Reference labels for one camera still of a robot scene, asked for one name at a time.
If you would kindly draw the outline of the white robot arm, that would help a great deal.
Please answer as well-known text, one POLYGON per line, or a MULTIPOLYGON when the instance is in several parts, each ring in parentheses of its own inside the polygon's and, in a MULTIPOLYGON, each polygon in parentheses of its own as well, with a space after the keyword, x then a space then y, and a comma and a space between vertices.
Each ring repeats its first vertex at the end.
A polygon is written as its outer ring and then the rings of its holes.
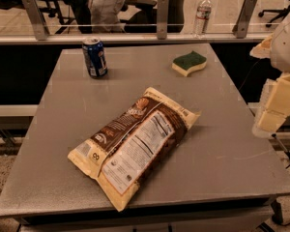
POLYGON ((268 58, 271 65, 281 71, 276 80, 267 79, 263 85, 252 133, 270 137, 290 116, 290 13, 277 26, 271 36, 255 46, 250 55, 268 58))

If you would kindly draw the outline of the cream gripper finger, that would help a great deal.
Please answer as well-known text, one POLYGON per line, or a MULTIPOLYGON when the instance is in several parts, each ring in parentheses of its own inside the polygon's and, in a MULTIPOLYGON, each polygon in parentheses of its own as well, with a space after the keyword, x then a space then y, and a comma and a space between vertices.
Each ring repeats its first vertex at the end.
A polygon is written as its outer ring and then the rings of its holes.
POLYGON ((283 114, 259 110, 256 114, 256 128, 261 131, 276 132, 285 120, 283 114))

